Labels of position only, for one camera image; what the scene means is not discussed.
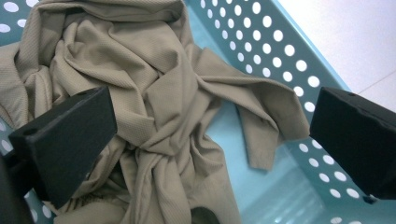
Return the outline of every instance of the fabric fold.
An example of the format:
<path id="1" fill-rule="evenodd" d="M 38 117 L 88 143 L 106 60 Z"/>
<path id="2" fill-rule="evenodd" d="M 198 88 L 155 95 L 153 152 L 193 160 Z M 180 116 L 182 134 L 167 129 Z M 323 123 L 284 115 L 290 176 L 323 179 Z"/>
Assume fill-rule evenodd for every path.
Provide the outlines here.
<path id="1" fill-rule="evenodd" d="M 14 128 L 110 90 L 117 136 L 55 223 L 240 223 L 224 152 L 205 135 L 222 100 L 237 105 L 252 167 L 308 136 L 294 91 L 198 48 L 180 0 L 42 0 L 0 57 L 0 116 Z"/>

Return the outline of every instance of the tan cloth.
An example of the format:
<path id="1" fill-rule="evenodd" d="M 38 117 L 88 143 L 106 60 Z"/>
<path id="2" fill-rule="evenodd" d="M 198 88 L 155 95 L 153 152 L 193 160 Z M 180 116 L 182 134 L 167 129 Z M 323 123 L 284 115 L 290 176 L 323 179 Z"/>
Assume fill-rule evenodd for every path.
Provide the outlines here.
<path id="1" fill-rule="evenodd" d="M 0 115 L 14 128 L 110 88 L 118 135 L 56 223 L 239 223 L 223 151 L 205 135 L 221 99 L 238 106 L 253 167 L 308 136 L 292 90 L 194 45 L 181 1 L 43 0 L 0 58 Z"/>

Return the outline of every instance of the laundry basket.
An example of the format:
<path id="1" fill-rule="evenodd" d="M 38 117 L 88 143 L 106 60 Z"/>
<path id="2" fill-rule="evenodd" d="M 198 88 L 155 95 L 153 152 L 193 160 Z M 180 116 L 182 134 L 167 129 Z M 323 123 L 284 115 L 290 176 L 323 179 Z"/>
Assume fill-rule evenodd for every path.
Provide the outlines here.
<path id="1" fill-rule="evenodd" d="M 20 40 L 36 0 L 0 0 L 0 46 Z M 320 87 L 348 90 L 308 38 L 276 1 L 187 0 L 195 42 L 227 63 L 258 77 L 280 81 L 300 98 L 312 119 Z M 0 150 L 12 149 L 11 129 L 0 120 Z M 279 147 L 273 170 L 248 166 L 236 108 L 224 105 L 207 133 L 223 149 L 244 223 L 395 223 L 396 202 L 365 203 L 363 192 L 313 139 Z M 36 223 L 54 215 L 31 191 L 25 196 Z"/>

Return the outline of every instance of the beige shirt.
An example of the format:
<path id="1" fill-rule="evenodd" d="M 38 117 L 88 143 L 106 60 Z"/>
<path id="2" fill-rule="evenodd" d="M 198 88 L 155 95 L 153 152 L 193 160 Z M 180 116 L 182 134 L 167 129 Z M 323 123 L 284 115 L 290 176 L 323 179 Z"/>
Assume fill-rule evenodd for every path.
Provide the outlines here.
<path id="1" fill-rule="evenodd" d="M 237 105 L 252 167 L 308 136 L 294 92 L 194 45 L 178 0 L 43 0 L 0 48 L 0 116 L 19 128 L 107 85 L 119 127 L 55 223 L 240 223 L 222 149 L 205 130 Z"/>

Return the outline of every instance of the white floor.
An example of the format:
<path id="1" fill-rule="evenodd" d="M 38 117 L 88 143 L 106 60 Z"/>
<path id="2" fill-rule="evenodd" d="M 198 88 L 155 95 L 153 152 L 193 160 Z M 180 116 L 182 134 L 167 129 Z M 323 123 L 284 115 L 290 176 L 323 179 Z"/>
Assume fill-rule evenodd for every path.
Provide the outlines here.
<path id="1" fill-rule="evenodd" d="M 396 1 L 278 1 L 353 92 L 396 112 Z"/>

